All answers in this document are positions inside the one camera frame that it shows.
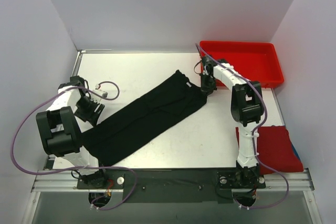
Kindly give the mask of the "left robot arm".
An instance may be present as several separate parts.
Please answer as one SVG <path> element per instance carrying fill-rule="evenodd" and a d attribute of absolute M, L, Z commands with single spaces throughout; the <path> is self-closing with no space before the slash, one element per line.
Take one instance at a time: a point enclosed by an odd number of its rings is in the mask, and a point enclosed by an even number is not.
<path fill-rule="evenodd" d="M 58 160 L 68 161 L 75 169 L 78 179 L 93 188 L 103 188 L 108 182 L 108 175 L 98 169 L 99 161 L 90 155 L 82 142 L 82 132 L 76 119 L 96 126 L 104 109 L 100 97 L 90 95 L 88 82 L 80 77 L 70 77 L 69 82 L 58 87 L 60 97 L 44 112 L 36 115 L 41 142 L 48 155 L 55 155 Z"/>

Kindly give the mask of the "black t shirt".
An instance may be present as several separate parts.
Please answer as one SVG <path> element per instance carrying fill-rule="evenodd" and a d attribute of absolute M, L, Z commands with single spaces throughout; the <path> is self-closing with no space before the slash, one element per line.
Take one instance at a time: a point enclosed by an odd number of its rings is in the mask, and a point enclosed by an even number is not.
<path fill-rule="evenodd" d="M 83 132 L 83 146 L 104 166 L 127 158 L 198 111 L 207 95 L 176 71 L 97 126 Z"/>

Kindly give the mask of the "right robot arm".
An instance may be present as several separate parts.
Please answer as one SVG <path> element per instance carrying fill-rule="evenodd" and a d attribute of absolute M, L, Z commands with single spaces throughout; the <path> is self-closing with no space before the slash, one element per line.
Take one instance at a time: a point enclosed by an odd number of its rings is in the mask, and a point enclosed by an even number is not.
<path fill-rule="evenodd" d="M 206 95 L 217 89 L 216 81 L 223 83 L 231 91 L 230 112 L 237 122 L 239 143 L 237 169 L 234 174 L 235 183 L 246 187 L 253 181 L 253 176 L 259 179 L 260 166 L 257 161 L 256 144 L 258 130 L 264 114 L 261 84 L 250 81 L 241 76 L 234 67 L 225 60 L 215 61 L 209 57 L 202 57 L 201 91 Z"/>

